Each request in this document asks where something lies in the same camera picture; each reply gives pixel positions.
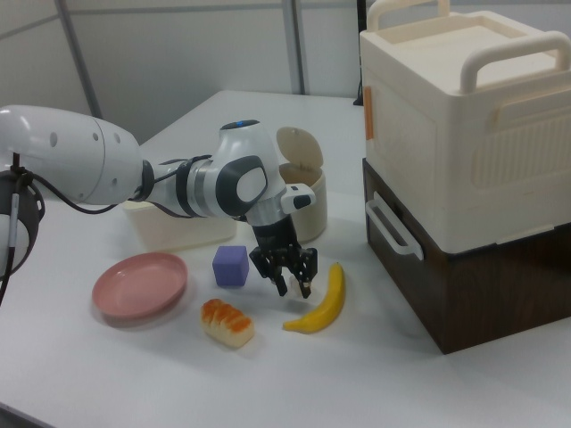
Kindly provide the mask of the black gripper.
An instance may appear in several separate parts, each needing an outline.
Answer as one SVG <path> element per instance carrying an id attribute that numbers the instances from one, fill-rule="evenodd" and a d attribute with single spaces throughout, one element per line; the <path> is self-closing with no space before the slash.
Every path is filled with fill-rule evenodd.
<path id="1" fill-rule="evenodd" d="M 284 297 L 288 289 L 281 269 L 287 268 L 298 282 L 302 297 L 307 299 L 318 273 L 318 251 L 299 244 L 292 218 L 285 217 L 273 225 L 254 226 L 252 230 L 257 246 L 250 258 L 261 276 L 272 281 L 279 296 Z"/>

